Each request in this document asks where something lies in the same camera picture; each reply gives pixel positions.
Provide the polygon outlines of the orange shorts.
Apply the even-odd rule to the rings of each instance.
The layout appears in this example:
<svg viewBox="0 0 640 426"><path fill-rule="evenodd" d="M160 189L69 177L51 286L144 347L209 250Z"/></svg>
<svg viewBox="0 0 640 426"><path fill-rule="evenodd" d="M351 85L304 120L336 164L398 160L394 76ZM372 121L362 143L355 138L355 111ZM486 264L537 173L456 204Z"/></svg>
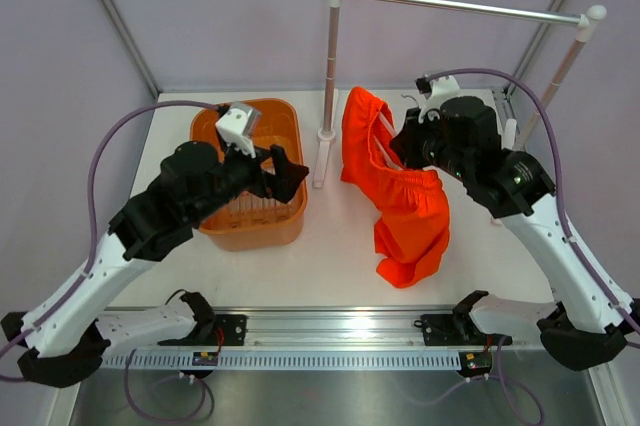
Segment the orange shorts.
<svg viewBox="0 0 640 426"><path fill-rule="evenodd" d="M394 124L386 102L362 87L351 90L342 117L341 180L359 188L379 212L373 236L383 259L377 273L403 289L439 270L450 240L450 207L436 171L386 166L375 143L387 142L380 112Z"/></svg>

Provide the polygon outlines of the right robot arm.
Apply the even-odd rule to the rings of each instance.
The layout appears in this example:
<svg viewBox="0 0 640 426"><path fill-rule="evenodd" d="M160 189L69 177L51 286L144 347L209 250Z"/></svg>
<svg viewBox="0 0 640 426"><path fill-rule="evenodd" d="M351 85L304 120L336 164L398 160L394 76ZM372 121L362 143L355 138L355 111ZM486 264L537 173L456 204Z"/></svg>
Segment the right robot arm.
<svg viewBox="0 0 640 426"><path fill-rule="evenodd" d="M407 110L391 150L410 170L436 167L521 242L552 289L532 303L476 290L452 310L454 334L466 344L505 338L541 344L572 371L613 360L628 345L639 302L618 287L559 211L560 188L530 154L501 144L497 115L475 96Z"/></svg>

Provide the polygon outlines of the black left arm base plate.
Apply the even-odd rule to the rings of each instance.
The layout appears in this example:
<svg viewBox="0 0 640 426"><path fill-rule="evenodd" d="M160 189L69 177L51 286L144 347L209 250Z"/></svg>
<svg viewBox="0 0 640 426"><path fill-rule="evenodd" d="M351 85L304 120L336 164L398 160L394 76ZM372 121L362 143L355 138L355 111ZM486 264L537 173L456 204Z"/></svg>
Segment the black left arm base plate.
<svg viewBox="0 0 640 426"><path fill-rule="evenodd" d="M217 314L215 321L207 324L195 334L196 346L240 347L245 344L247 316L244 314Z"/></svg>

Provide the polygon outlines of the white and metal clothes rack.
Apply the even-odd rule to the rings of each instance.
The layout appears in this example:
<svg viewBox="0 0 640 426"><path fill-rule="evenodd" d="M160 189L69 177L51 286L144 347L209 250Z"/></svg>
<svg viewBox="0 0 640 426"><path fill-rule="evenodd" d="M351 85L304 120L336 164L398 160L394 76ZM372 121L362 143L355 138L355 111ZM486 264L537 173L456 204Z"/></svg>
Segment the white and metal clothes rack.
<svg viewBox="0 0 640 426"><path fill-rule="evenodd" d="M564 79L569 73L578 55L589 42L599 24L607 17L607 9L603 5L593 5L585 13L571 15L551 11L529 11L522 9L506 8L499 6L481 5L453 0L373 0L410 6L426 7L460 11L465 13L483 14L497 17L506 17L519 20L534 21L543 25L562 25L573 27L575 37L563 61L554 73L541 99L542 107L546 109L560 89ZM329 164L331 146L335 140L334 128L334 100L335 72L337 64L338 30L340 7L342 0L328 0L329 27L328 48L326 58L326 78L324 88L324 107L322 124L317 137L319 149L315 163L312 186L321 189L324 187L326 173Z"/></svg>

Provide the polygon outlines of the orange plastic basket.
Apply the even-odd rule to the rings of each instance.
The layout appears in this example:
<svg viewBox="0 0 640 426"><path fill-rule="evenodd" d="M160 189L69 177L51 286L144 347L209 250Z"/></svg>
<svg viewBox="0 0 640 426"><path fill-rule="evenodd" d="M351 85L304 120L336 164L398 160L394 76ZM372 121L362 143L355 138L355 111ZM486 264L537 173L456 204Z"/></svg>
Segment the orange plastic basket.
<svg viewBox="0 0 640 426"><path fill-rule="evenodd" d="M293 106L275 98L246 100L244 103L261 112L252 137L256 153L263 148L269 154L270 146L276 144L285 149L292 162L304 165L298 119ZM218 111L200 111L192 120L189 140L208 142L214 145L220 155L224 155L227 150L215 127L220 116ZM269 158L262 163L262 169L271 169ZM293 242L304 223L306 178L294 199L286 204L267 197L259 198L248 192L241 194L203 221L200 232L226 251L282 246Z"/></svg>

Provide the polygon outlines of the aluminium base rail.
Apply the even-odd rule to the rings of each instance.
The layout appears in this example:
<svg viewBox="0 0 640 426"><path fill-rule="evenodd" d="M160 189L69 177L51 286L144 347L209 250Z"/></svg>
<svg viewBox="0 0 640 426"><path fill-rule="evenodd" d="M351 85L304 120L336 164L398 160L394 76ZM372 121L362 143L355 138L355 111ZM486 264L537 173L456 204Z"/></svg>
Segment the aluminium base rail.
<svg viewBox="0 0 640 426"><path fill-rule="evenodd" d="M256 310L244 312L216 312L217 314L244 314L247 316L245 344L240 347L289 345L289 344L356 344L356 345L415 345L424 344L421 331L413 321L423 314L455 313L468 317L476 333L476 340L464 346L480 348L495 346L500 339L507 345L513 343L529 346L546 345L556 339L577 338L566 314L554 307L544 314L536 305L531 315L505 316L493 310L483 309L473 313L458 306L451 310ZM183 339L164 337L157 341L162 346L196 346L195 334Z"/></svg>

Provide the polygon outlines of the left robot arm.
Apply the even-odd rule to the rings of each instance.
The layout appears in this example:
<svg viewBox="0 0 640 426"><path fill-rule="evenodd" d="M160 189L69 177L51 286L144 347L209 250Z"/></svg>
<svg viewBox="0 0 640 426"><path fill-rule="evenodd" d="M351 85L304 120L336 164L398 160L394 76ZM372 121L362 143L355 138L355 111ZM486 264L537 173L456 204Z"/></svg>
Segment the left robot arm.
<svg viewBox="0 0 640 426"><path fill-rule="evenodd" d="M20 381L54 388L80 383L104 359L166 341L208 342L216 314L197 292L160 307L106 319L104 309L130 283L190 241L195 229L248 192L290 202L309 173L283 147L254 156L229 149L220 156L201 141L178 146L162 160L159 175L112 218L90 255L44 305L10 312L1 327L10 345L21 345Z"/></svg>

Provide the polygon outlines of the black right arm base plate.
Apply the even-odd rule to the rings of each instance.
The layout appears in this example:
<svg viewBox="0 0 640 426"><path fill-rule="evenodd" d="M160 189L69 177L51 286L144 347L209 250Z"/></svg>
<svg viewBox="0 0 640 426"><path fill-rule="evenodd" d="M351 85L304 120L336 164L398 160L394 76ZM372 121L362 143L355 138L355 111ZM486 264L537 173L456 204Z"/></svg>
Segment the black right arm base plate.
<svg viewBox="0 0 640 426"><path fill-rule="evenodd" d="M413 321L426 346L464 346L476 340L470 319L455 313L423 314Z"/></svg>

